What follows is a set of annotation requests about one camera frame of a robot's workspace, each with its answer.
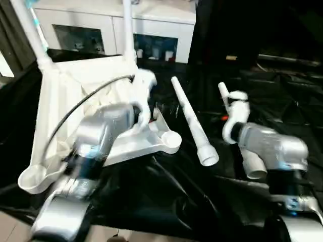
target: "black table surface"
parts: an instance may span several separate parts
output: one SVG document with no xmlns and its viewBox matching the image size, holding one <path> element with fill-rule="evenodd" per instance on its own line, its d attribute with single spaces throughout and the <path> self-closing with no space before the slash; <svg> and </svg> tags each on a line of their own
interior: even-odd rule
<svg viewBox="0 0 323 242">
<path fill-rule="evenodd" d="M 50 50 L 54 62 L 101 57 Z M 190 66 L 138 60 L 152 70 L 158 85 L 156 102 L 182 144 L 176 154 L 163 152 L 105 167 L 102 184 L 92 201 L 94 224 L 179 237 L 257 241 L 264 219 L 271 214 L 263 181 L 248 180 L 236 146 L 222 140 L 226 115 L 218 83 L 248 93 L 249 120 L 302 138 L 309 148 L 308 177 L 323 202 L 322 79 L 279 73 L 252 72 L 229 66 Z M 177 76 L 220 160 L 203 167 L 171 84 Z M 32 224 L 46 193 L 30 195 L 17 179 L 30 162 L 41 72 L 36 63 L 0 89 L 0 209 Z"/>
</svg>

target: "wire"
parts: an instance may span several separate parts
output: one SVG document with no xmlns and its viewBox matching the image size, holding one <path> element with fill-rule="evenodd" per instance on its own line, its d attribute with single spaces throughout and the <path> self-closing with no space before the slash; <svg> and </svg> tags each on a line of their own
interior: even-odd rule
<svg viewBox="0 0 323 242">
<path fill-rule="evenodd" d="M 121 77 L 117 77 L 114 78 L 110 81 L 107 81 L 106 83 L 102 84 L 101 86 L 99 86 L 98 88 L 96 88 L 94 91 L 92 91 L 91 93 L 89 93 L 87 96 L 85 96 L 81 101 L 79 101 L 74 107 L 72 107 L 72 109 L 62 118 L 62 120 L 57 124 L 56 128 L 54 129 L 53 133 L 51 134 L 49 140 L 47 141 L 45 147 L 44 147 L 44 151 L 42 153 L 41 156 L 41 161 L 45 160 L 46 158 L 46 154 L 49 148 L 49 145 L 51 144 L 54 136 L 56 135 L 56 133 L 58 132 L 58 130 L 61 128 L 61 126 L 65 123 L 65 121 L 68 119 L 68 117 L 79 107 L 81 106 L 85 101 L 87 101 L 90 97 L 92 97 L 94 94 L 96 94 L 97 92 L 99 92 L 100 90 L 102 90 L 104 87 L 110 85 L 113 82 L 116 82 L 120 79 L 124 79 L 124 78 L 130 78 L 130 75 L 127 76 L 121 76 Z"/>
</svg>

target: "robotic arm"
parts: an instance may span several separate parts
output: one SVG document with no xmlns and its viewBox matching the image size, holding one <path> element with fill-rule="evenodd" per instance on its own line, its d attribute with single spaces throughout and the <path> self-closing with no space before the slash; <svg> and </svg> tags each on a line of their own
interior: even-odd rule
<svg viewBox="0 0 323 242">
<path fill-rule="evenodd" d="M 219 84 L 219 89 L 227 100 L 223 95 L 228 94 L 224 83 Z M 323 213 L 306 179 L 306 144 L 296 137 L 248 123 L 249 105 L 247 98 L 242 96 L 225 101 L 229 119 L 223 129 L 223 138 L 256 154 L 260 159 L 253 162 L 263 161 L 265 165 L 275 213 L 265 223 L 268 241 L 323 241 Z"/>
<path fill-rule="evenodd" d="M 32 239 L 83 241 L 90 227 L 90 196 L 98 185 L 103 164 L 118 135 L 131 129 L 140 110 L 113 104 L 85 117 L 77 130 L 64 175 L 43 205 L 32 227 Z"/>
</svg>

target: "white plastic tube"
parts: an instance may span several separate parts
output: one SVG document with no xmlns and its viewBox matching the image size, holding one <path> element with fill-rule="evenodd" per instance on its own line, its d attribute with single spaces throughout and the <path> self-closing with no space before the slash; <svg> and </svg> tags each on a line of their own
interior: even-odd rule
<svg viewBox="0 0 323 242">
<path fill-rule="evenodd" d="M 124 32 L 125 32 L 124 57 L 128 61 L 133 61 L 133 60 L 136 60 L 136 51 L 134 49 L 134 43 L 133 43 L 131 0 L 123 0 L 123 21 L 124 21 Z"/>
<path fill-rule="evenodd" d="M 40 36 L 38 35 L 36 26 L 34 25 L 34 20 L 32 18 L 31 12 L 27 9 L 25 1 L 11 0 L 11 4 L 37 57 L 38 65 L 43 64 L 45 62 L 51 62 L 51 59 L 44 51 Z"/>
<path fill-rule="evenodd" d="M 229 112 L 230 112 L 230 108 L 229 108 L 229 104 L 228 104 L 228 98 L 229 98 L 229 95 L 230 95 L 229 91 L 228 91 L 226 85 L 224 84 L 224 82 L 220 82 L 218 84 L 218 88 L 219 88 L 219 91 L 220 91 L 224 106 L 226 107 L 227 113 L 229 114 Z"/>
<path fill-rule="evenodd" d="M 196 144 L 197 156 L 201 164 L 204 166 L 216 164 L 219 161 L 219 155 L 216 149 L 210 145 L 208 138 L 182 89 L 181 84 L 179 83 L 177 77 L 172 77 L 171 81 Z"/>
<path fill-rule="evenodd" d="M 267 170 L 263 160 L 259 156 L 249 150 L 241 149 L 243 169 L 249 179 L 260 179 L 267 176 Z"/>
</svg>

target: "white vertical pole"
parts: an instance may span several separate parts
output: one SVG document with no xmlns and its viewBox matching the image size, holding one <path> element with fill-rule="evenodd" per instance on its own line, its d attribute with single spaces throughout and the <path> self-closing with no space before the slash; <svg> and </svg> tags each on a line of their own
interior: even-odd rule
<svg viewBox="0 0 323 242">
<path fill-rule="evenodd" d="M 47 53 L 45 52 L 42 46 L 36 26 L 34 25 L 34 20 L 32 18 L 31 12 L 27 9 L 25 1 L 11 0 L 11 4 L 37 57 L 38 64 L 49 61 L 50 58 L 48 57 Z"/>
<path fill-rule="evenodd" d="M 136 51 L 133 43 L 132 31 L 132 6 L 131 0 L 123 0 L 123 20 L 124 20 L 124 57 L 127 61 L 136 60 Z"/>
</svg>

